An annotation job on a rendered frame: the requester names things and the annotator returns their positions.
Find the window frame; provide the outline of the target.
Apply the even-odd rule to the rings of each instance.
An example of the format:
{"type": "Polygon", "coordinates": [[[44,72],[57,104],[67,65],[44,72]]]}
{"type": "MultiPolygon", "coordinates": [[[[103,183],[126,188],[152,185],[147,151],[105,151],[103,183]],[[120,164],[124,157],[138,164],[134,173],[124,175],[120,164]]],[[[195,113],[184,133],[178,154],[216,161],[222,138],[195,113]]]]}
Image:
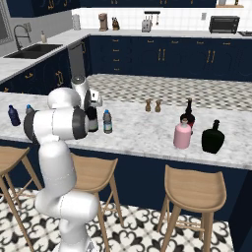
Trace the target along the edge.
{"type": "Polygon", "coordinates": [[[0,45],[13,40],[3,0],[0,0],[0,45]]]}

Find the navy wall cupboards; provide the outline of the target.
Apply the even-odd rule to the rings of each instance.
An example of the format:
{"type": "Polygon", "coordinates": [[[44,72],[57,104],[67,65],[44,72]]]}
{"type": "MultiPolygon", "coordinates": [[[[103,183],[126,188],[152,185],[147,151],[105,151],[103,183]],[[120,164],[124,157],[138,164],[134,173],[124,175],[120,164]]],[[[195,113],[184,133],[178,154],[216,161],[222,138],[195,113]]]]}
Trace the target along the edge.
{"type": "Polygon", "coordinates": [[[6,0],[12,18],[34,18],[81,7],[215,8],[217,0],[6,0]]]}

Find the silver toaster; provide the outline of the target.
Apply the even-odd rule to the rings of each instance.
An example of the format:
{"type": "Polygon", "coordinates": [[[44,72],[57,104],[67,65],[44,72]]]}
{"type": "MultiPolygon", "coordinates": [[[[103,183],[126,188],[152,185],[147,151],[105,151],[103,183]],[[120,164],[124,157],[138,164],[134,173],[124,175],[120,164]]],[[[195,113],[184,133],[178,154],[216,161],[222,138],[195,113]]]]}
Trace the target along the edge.
{"type": "Polygon", "coordinates": [[[143,20],[142,21],[142,32],[150,32],[152,29],[152,21],[151,20],[143,20]]]}

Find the grey dishwasher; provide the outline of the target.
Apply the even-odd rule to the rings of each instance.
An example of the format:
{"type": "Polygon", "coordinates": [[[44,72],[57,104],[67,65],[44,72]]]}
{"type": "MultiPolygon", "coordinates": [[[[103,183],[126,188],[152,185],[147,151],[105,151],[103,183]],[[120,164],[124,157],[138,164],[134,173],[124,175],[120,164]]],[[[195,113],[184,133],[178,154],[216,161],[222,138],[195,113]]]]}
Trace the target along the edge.
{"type": "Polygon", "coordinates": [[[72,76],[85,76],[82,44],[77,41],[68,47],[72,76]]]}

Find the clear water bottle blue label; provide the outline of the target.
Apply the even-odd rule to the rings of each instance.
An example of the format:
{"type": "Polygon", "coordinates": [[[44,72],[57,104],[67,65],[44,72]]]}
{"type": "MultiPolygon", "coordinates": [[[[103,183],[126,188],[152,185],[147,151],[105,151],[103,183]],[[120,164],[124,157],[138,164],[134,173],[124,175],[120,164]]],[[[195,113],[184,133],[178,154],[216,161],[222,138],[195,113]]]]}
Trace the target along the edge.
{"type": "Polygon", "coordinates": [[[111,114],[107,109],[103,113],[103,132],[106,134],[112,132],[111,114]]]}

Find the wooden bar stool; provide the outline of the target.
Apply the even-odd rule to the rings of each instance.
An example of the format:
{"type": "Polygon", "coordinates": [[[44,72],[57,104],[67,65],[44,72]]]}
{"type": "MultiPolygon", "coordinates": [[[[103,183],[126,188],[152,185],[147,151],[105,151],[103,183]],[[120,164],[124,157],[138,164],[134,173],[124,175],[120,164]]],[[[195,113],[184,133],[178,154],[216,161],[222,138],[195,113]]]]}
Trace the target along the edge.
{"type": "Polygon", "coordinates": [[[28,153],[30,148],[26,149],[18,149],[13,147],[0,147],[0,189],[2,192],[0,193],[3,196],[7,203],[26,239],[26,242],[33,252],[33,246],[30,241],[30,238],[25,230],[25,227],[20,219],[20,216],[17,212],[15,207],[15,203],[20,206],[19,197],[24,196],[24,191],[28,188],[28,186],[33,182],[38,190],[42,189],[42,186],[32,168],[32,165],[28,159],[28,153]],[[13,186],[13,183],[10,179],[9,172],[13,170],[20,162],[23,163],[25,166],[28,174],[30,175],[31,179],[28,183],[23,187],[22,190],[16,192],[13,186]]]}
{"type": "Polygon", "coordinates": [[[226,201],[226,188],[222,172],[208,173],[165,166],[165,197],[160,213],[157,231],[160,231],[164,216],[167,216],[167,230],[160,252],[165,252],[171,234],[176,227],[199,231],[204,239],[204,252],[210,252],[214,213],[226,201]],[[181,210],[199,213],[201,223],[179,220],[181,210]]]}
{"type": "Polygon", "coordinates": [[[98,193],[107,185],[110,186],[110,195],[105,206],[98,205],[98,221],[105,246],[105,251],[110,252],[106,229],[104,225],[104,213],[106,211],[116,212],[119,216],[120,224],[123,224],[123,218],[120,209],[118,192],[114,177],[115,167],[118,159],[102,159],[98,157],[80,157],[72,154],[72,159],[77,173],[77,183],[75,188],[94,194],[99,198],[98,193]]]}

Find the navy island base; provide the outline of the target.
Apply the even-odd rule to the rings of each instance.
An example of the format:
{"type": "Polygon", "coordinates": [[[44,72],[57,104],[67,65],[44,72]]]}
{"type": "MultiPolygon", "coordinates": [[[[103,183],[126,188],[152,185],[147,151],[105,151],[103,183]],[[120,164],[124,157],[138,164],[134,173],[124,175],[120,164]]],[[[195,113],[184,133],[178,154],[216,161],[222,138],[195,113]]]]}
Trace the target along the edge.
{"type": "Polygon", "coordinates": [[[234,252],[252,252],[252,171],[81,149],[74,149],[72,152],[81,157],[116,158],[118,164],[115,180],[119,184],[120,202],[155,210],[161,208],[163,201],[164,171],[167,165],[204,172],[220,171],[226,186],[226,202],[215,214],[215,219],[229,223],[234,252]]]}

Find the black squat glass bottle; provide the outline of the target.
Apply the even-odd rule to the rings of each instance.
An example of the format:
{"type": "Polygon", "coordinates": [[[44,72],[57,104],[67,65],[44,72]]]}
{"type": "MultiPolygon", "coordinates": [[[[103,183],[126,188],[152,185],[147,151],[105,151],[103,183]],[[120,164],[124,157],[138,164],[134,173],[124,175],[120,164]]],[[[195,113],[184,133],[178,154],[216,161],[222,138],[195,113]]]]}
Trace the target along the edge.
{"type": "Polygon", "coordinates": [[[224,134],[219,130],[220,122],[216,119],[211,129],[204,130],[202,133],[202,150],[207,153],[216,154],[223,142],[224,134]]]}

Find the rail with hanging tools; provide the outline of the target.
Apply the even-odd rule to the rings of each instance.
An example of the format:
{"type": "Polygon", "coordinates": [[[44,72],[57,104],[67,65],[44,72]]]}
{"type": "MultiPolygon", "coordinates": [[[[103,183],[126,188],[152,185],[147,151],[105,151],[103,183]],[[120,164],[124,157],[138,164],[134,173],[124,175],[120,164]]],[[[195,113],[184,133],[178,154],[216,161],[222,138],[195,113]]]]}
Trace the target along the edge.
{"type": "Polygon", "coordinates": [[[156,20],[156,26],[158,26],[159,22],[158,22],[158,16],[160,14],[160,11],[145,11],[144,12],[145,15],[150,15],[151,19],[153,19],[153,15],[157,16],[157,20],[156,20]]]}

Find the black sink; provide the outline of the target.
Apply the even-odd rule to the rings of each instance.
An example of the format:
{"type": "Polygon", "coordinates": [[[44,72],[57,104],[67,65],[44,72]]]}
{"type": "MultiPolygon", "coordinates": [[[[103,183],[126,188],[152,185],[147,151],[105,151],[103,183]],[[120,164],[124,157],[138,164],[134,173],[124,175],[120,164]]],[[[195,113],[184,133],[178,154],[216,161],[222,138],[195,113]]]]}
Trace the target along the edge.
{"type": "Polygon", "coordinates": [[[62,48],[62,44],[35,44],[25,49],[6,55],[6,58],[37,59],[44,55],[50,55],[62,48]]]}

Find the wooden wall shelf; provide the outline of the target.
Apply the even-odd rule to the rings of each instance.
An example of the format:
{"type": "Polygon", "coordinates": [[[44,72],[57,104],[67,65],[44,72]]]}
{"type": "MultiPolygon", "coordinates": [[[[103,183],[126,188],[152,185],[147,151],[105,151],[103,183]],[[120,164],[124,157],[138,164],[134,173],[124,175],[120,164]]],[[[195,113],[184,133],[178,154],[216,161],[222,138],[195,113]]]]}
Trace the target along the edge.
{"type": "Polygon", "coordinates": [[[240,0],[217,0],[216,8],[244,8],[240,0]]]}

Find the black toaster oven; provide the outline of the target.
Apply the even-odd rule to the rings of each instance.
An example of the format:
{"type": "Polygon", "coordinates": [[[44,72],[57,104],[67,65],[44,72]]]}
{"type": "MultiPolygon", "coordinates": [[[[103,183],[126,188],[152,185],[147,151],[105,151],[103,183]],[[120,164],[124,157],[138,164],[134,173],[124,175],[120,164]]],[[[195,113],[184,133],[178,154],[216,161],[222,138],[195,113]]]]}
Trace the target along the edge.
{"type": "Polygon", "coordinates": [[[240,18],[237,16],[211,16],[210,33],[236,33],[240,18]]]}

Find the pink bottle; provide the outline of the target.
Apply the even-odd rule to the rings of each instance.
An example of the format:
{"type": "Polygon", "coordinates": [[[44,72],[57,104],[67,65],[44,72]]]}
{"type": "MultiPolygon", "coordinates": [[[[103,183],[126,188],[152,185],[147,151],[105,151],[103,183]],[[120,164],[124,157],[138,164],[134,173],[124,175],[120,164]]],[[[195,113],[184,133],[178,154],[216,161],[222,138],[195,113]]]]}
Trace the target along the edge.
{"type": "Polygon", "coordinates": [[[175,127],[173,145],[178,149],[187,149],[190,145],[191,126],[188,120],[183,118],[182,121],[175,127]]]}

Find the dark glass bottle pale label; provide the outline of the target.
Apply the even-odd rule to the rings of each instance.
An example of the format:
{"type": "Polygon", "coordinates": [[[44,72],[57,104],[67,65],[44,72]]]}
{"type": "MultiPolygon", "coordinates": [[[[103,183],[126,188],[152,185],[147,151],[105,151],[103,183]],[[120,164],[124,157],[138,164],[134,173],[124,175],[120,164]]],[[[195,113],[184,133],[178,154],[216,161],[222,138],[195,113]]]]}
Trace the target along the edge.
{"type": "Polygon", "coordinates": [[[95,132],[98,130],[98,122],[97,122],[97,112],[96,108],[93,106],[90,106],[87,109],[87,115],[89,118],[89,131],[95,132]]]}

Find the dark red glass bottle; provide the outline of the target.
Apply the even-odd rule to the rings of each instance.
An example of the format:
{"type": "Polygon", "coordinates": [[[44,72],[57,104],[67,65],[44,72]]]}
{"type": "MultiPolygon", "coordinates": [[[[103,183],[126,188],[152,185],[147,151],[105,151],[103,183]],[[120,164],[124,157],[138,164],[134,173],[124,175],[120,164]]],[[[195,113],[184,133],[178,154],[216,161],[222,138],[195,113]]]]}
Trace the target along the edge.
{"type": "Polygon", "coordinates": [[[187,119],[187,124],[190,126],[194,125],[195,122],[195,116],[192,114],[192,98],[189,97],[187,101],[187,107],[185,109],[185,112],[180,116],[180,120],[183,120],[184,118],[187,119]]]}

